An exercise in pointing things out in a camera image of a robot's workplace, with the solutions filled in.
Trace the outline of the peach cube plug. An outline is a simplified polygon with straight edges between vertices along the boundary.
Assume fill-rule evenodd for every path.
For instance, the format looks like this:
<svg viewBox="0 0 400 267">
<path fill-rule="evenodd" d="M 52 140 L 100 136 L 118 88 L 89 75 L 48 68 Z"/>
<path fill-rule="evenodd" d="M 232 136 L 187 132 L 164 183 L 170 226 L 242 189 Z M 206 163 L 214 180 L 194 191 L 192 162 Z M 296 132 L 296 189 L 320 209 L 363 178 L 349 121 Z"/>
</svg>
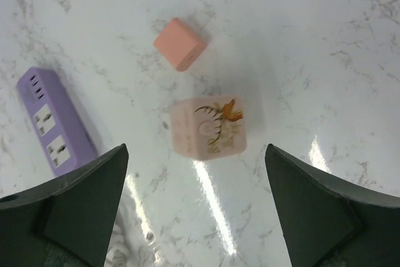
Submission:
<svg viewBox="0 0 400 267">
<path fill-rule="evenodd" d="M 243 104 L 233 95 L 191 98 L 170 107 L 173 150 L 207 161 L 244 152 Z"/>
</svg>

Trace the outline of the pink plug adapter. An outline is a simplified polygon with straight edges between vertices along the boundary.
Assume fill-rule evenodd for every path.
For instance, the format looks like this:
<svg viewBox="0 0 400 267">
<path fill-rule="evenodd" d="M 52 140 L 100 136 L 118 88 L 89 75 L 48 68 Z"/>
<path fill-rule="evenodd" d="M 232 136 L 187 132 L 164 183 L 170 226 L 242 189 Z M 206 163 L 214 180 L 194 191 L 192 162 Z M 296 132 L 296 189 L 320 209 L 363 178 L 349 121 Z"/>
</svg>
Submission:
<svg viewBox="0 0 400 267">
<path fill-rule="evenodd" d="M 179 18 L 165 26 L 153 45 L 179 72 L 187 70 L 206 48 L 205 41 Z"/>
</svg>

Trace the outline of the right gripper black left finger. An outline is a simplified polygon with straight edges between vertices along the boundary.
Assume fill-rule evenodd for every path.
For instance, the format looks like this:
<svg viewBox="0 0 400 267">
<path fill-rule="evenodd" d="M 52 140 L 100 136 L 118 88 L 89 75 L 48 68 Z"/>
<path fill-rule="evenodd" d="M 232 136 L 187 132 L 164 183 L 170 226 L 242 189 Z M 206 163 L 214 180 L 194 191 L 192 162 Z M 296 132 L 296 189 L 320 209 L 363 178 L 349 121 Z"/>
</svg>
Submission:
<svg viewBox="0 0 400 267">
<path fill-rule="evenodd" d="M 1 266 L 103 266 L 129 154 L 125 144 L 1 198 Z"/>
</svg>

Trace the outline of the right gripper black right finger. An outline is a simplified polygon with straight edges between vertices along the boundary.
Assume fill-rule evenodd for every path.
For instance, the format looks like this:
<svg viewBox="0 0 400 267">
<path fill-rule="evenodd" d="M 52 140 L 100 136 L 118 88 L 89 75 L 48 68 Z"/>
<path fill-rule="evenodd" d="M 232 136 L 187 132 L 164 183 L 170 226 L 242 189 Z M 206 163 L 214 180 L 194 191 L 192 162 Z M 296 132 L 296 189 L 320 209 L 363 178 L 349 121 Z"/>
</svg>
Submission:
<svg viewBox="0 0 400 267">
<path fill-rule="evenodd" d="M 399 266 L 399 198 L 269 144 L 266 171 L 293 266 Z"/>
</svg>

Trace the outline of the purple power strip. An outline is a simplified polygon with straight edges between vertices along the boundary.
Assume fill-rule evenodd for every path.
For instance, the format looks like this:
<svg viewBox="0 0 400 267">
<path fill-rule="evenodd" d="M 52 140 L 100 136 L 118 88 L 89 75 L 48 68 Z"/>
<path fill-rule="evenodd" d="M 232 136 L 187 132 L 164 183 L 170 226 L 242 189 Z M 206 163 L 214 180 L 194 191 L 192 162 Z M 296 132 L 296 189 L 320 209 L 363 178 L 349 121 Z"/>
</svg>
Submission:
<svg viewBox="0 0 400 267">
<path fill-rule="evenodd" d="M 31 67 L 18 80 L 17 90 L 56 177 L 98 157 L 96 147 L 55 71 Z"/>
</svg>

